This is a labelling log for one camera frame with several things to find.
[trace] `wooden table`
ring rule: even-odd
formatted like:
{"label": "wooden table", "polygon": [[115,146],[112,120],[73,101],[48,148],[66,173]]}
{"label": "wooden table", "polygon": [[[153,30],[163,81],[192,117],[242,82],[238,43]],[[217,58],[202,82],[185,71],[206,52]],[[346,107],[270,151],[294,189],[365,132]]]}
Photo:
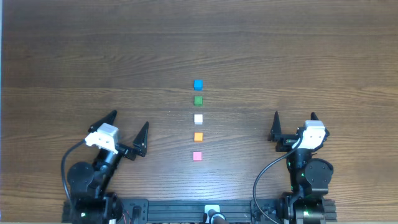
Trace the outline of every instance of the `wooden table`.
{"label": "wooden table", "polygon": [[[398,219],[396,1],[4,0],[3,31],[2,221],[60,221],[63,153],[113,109],[123,143],[150,122],[147,156],[111,181],[121,197],[250,199],[282,155],[274,112],[294,133],[316,111],[339,221]],[[289,189],[281,162],[258,195]]]}

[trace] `wooden tabletop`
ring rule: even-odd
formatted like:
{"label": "wooden tabletop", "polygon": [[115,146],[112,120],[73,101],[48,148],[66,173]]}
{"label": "wooden tabletop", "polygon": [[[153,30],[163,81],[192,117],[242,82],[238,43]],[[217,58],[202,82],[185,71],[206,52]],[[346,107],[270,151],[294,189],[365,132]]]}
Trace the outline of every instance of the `wooden tabletop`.
{"label": "wooden tabletop", "polygon": [[[339,221],[398,220],[396,1],[4,0],[2,44],[2,221],[60,221],[61,158],[111,110],[127,145],[150,122],[147,156],[111,181],[120,197],[249,200],[282,155],[274,112],[292,134],[315,111]],[[281,162],[257,194],[289,190]]]}

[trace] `black cable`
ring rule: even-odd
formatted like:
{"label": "black cable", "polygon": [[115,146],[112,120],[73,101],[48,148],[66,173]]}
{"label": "black cable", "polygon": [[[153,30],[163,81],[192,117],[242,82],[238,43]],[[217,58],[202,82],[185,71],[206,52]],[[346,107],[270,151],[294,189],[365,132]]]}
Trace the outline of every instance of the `black cable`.
{"label": "black cable", "polygon": [[281,161],[282,159],[287,158],[289,155],[291,155],[293,152],[295,152],[295,151],[299,148],[301,142],[303,141],[302,133],[299,133],[299,135],[300,135],[300,140],[298,141],[296,147],[294,147],[292,150],[290,150],[290,152],[284,154],[283,156],[279,157],[278,159],[276,159],[276,160],[272,161],[270,164],[268,164],[268,166],[266,166],[266,167],[259,173],[259,175],[257,176],[256,180],[254,181],[254,185],[253,185],[253,199],[254,199],[254,203],[256,204],[256,206],[257,206],[257,208],[259,209],[259,211],[260,211],[265,217],[267,217],[270,221],[272,221],[272,222],[275,223],[275,224],[280,224],[280,223],[279,223],[278,221],[275,221],[275,220],[274,220],[273,218],[271,218],[269,215],[267,215],[267,214],[261,209],[259,203],[257,202],[257,197],[256,197],[257,183],[259,182],[261,176],[267,171],[267,169],[269,169],[269,168],[272,167],[275,163]]}
{"label": "black cable", "polygon": [[75,150],[77,147],[81,146],[83,143],[85,143],[86,141],[83,139],[81,140],[79,143],[77,143],[76,145],[72,146],[62,157],[62,162],[61,162],[61,176],[62,176],[62,184],[63,184],[63,188],[65,189],[65,194],[67,195],[67,198],[69,200],[69,204],[70,204],[70,208],[73,211],[73,203],[72,200],[70,198],[70,194],[69,194],[69,190],[68,190],[68,185],[67,185],[67,179],[65,177],[65,161],[67,160],[67,157],[69,155],[69,153],[71,153],[73,150]]}

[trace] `blue cube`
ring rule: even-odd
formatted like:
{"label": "blue cube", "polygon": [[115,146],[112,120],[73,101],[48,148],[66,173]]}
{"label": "blue cube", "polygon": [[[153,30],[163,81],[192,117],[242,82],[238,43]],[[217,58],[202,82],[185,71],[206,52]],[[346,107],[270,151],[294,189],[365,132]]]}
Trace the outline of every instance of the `blue cube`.
{"label": "blue cube", "polygon": [[194,90],[202,90],[203,89],[203,80],[195,80],[193,82],[193,89]]}

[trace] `orange cube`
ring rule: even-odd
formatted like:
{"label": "orange cube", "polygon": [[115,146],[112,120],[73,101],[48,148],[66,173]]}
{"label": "orange cube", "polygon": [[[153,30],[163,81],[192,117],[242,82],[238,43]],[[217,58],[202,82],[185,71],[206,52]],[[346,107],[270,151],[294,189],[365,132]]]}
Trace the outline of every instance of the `orange cube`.
{"label": "orange cube", "polygon": [[193,140],[195,142],[203,141],[203,133],[195,133]]}

